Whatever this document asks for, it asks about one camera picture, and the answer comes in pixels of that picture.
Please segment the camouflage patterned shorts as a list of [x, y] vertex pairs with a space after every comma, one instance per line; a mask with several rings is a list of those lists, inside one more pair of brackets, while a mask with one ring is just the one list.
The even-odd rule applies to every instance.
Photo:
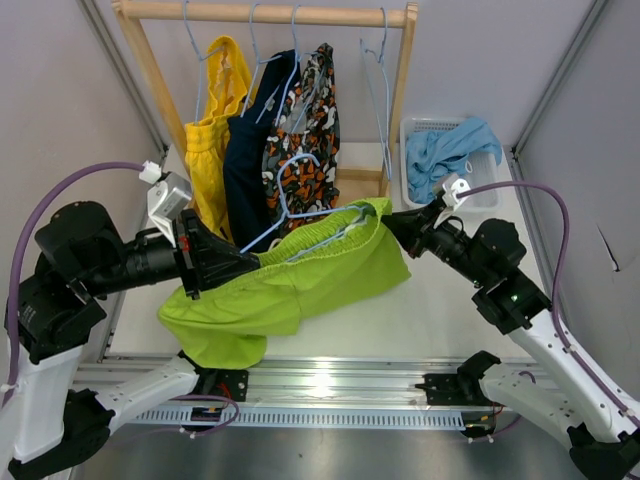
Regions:
[[281, 235], [310, 223], [306, 213], [335, 208], [340, 195], [336, 186], [340, 126], [333, 47], [319, 45], [301, 76], [286, 86], [261, 166], [269, 219], [275, 222], [282, 215], [281, 194], [296, 215], [281, 224]]

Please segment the blue hanger of camouflage shorts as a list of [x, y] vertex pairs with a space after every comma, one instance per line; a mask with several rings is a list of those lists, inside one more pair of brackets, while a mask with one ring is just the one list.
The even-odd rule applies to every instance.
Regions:
[[294, 69], [287, 78], [272, 134], [333, 133], [339, 130], [336, 105], [333, 47], [322, 43], [303, 53], [299, 46], [297, 14], [293, 7], [291, 32], [294, 44]]

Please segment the light blue shorts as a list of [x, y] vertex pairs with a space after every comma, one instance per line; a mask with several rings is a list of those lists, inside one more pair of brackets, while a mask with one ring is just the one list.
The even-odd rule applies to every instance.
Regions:
[[487, 122], [469, 117], [452, 130], [411, 133], [406, 141], [409, 199], [427, 204], [434, 199], [433, 187], [450, 174], [465, 178], [476, 170], [473, 154], [490, 154], [495, 164], [502, 160], [502, 147]]

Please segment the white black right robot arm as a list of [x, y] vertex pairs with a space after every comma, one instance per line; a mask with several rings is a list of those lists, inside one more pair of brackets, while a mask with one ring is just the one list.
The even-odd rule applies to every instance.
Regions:
[[449, 220], [438, 203], [385, 214], [383, 224], [412, 258], [429, 252], [469, 280], [480, 316], [525, 350], [555, 383], [550, 392], [498, 357], [480, 351], [457, 370], [458, 395], [504, 405], [556, 439], [588, 479], [623, 479], [639, 464], [639, 427], [627, 395], [552, 319], [552, 303], [519, 268], [526, 248], [513, 223], [490, 218], [474, 235]]

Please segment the blue hanger of green shorts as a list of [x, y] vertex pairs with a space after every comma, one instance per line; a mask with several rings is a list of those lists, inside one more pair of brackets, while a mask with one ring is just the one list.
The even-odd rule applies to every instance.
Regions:
[[295, 255], [293, 255], [292, 257], [290, 257], [288, 259], [288, 262], [292, 262], [292, 261], [294, 261], [294, 260], [306, 255], [307, 253], [311, 253], [314, 250], [317, 250], [317, 249], [319, 249], [321, 247], [329, 245], [334, 240], [338, 240], [338, 239], [344, 238], [352, 227], [357, 227], [359, 225], [365, 225], [368, 216], [375, 216], [376, 215], [375, 209], [369, 204], [366, 204], [366, 205], [347, 205], [345, 207], [339, 207], [339, 208], [333, 208], [333, 209], [321, 210], [321, 211], [314, 211], [314, 212], [310, 212], [310, 213], [292, 213], [290, 211], [290, 208], [289, 208], [289, 206], [287, 204], [287, 201], [286, 201], [286, 195], [285, 195], [285, 191], [284, 191], [284, 187], [283, 187], [283, 183], [282, 183], [282, 177], [283, 177], [284, 171], [286, 170], [286, 168], [288, 166], [290, 166], [293, 163], [297, 163], [298, 161], [303, 160], [303, 159], [311, 160], [312, 163], [316, 167], [320, 166], [319, 160], [316, 158], [315, 155], [313, 155], [311, 153], [298, 154], [298, 155], [295, 155], [294, 157], [292, 157], [292, 158], [290, 158], [290, 159], [285, 161], [285, 163], [279, 168], [279, 170], [277, 172], [277, 175], [276, 175], [276, 186], [277, 186], [277, 189], [278, 189], [278, 192], [279, 192], [279, 203], [280, 203], [281, 209], [282, 209], [281, 216], [267, 230], [265, 230], [263, 233], [261, 233], [259, 236], [257, 236], [254, 240], [249, 242], [246, 246], [241, 248], [240, 249], [240, 253], [241, 254], [248, 254], [252, 247], [254, 247], [256, 244], [260, 243], [264, 238], [269, 236], [271, 233], [275, 232], [286, 220], [310, 219], [310, 218], [316, 219], [317, 217], [320, 217], [320, 216], [326, 216], [326, 215], [329, 215], [329, 214], [339, 213], [339, 212], [343, 212], [343, 211], [356, 211], [358, 213], [358, 216], [347, 227], [344, 227], [342, 229], [337, 230], [334, 235], [328, 237], [325, 240], [320, 241], [319, 243], [314, 244], [313, 246], [311, 246], [311, 247], [309, 247], [307, 249], [303, 249], [303, 250], [299, 251], [298, 253], [296, 253]]

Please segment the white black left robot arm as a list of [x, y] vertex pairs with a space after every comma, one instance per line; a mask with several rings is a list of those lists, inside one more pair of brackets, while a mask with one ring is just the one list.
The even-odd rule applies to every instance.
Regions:
[[83, 463], [124, 424], [162, 403], [215, 394], [217, 370], [186, 351], [124, 383], [74, 389], [83, 348], [106, 316], [101, 303], [107, 296], [177, 279], [184, 298], [198, 300], [260, 265], [189, 209], [167, 232], [152, 227], [124, 241], [103, 205], [76, 202], [58, 210], [35, 240], [35, 271], [19, 284], [5, 317], [17, 340], [18, 375], [1, 430], [16, 479], [42, 479]]

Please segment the lime green shorts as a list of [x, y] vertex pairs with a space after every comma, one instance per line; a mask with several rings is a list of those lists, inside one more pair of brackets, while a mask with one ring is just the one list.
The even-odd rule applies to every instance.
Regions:
[[301, 226], [259, 254], [261, 267], [189, 298], [177, 288], [159, 322], [203, 368], [243, 370], [261, 361], [270, 336], [291, 336], [302, 321], [380, 295], [411, 276], [383, 224], [388, 197], [357, 200]]

